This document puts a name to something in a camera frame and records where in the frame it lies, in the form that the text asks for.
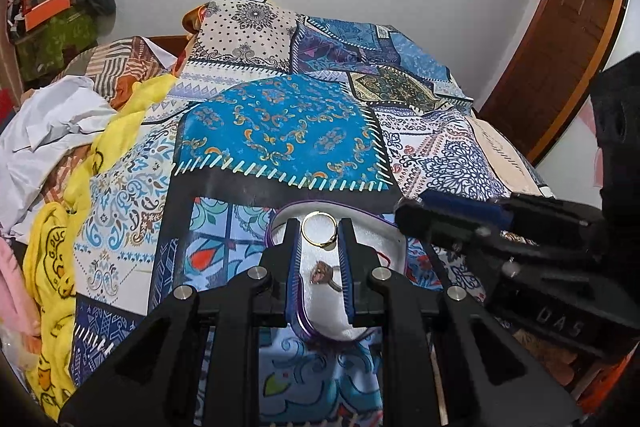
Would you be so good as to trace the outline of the striped orange pillow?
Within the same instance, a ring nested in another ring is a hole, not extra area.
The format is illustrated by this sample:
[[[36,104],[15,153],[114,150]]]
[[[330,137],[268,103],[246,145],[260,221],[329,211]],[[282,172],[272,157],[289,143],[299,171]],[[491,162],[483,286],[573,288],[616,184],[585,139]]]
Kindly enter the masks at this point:
[[[78,54],[55,77],[86,76],[93,90],[120,109],[129,100],[134,85],[170,72],[177,57],[149,38],[133,36],[101,44]]]

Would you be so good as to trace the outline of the brown wooden door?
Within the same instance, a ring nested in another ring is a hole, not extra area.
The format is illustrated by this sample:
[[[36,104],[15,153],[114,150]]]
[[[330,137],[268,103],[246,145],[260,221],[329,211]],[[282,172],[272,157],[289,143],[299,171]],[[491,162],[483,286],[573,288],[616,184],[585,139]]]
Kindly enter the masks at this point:
[[[540,0],[480,118],[537,164],[585,101],[627,0]]]

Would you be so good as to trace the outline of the blue patchwork bedspread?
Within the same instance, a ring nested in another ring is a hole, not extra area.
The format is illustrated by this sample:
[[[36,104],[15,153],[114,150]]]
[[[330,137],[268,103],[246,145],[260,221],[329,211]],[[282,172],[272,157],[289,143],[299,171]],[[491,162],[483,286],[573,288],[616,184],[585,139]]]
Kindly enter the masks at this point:
[[[90,179],[74,240],[70,377],[83,384],[176,286],[224,285],[257,265],[274,214],[325,200],[386,215],[437,190],[541,194],[529,162],[397,29],[260,0],[204,5],[186,62],[134,146]],[[260,334],[267,425],[377,426],[378,334]]]

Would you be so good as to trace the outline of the orange box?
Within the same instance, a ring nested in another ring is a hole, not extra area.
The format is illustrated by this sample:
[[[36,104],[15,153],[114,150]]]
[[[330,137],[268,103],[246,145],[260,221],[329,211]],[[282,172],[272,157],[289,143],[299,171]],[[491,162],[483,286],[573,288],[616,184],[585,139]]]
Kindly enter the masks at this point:
[[[70,8],[70,0],[46,0],[25,15],[25,30],[31,31],[51,17]]]

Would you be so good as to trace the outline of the yellow printed cloth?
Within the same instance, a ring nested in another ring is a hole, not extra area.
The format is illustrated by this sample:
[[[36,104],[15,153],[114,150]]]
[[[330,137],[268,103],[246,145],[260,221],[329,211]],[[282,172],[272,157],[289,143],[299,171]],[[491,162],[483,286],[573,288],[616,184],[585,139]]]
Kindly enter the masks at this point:
[[[73,245],[89,214],[90,179],[128,153],[146,110],[162,101],[176,81],[166,74],[136,84],[128,102],[73,169],[61,202],[44,205],[32,226],[23,272],[27,294],[40,312],[41,348],[37,366],[26,372],[26,379],[40,407],[54,421],[75,391],[70,377],[76,306]]]

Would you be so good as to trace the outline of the white crumpled cloth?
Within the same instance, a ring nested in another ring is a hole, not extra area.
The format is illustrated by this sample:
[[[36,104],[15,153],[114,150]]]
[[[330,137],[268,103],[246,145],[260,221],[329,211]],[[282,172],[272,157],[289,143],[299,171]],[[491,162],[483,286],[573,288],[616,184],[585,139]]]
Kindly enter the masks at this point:
[[[24,220],[58,162],[116,115],[86,76],[37,89],[1,132],[1,231]]]

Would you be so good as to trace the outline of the green patterned cloth stand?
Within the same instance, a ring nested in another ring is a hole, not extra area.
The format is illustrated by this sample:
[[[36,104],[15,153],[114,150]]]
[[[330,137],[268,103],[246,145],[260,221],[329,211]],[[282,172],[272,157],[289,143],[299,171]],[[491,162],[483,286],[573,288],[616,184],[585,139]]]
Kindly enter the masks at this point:
[[[24,82],[58,75],[79,53],[96,45],[98,24],[85,11],[68,9],[15,43]]]

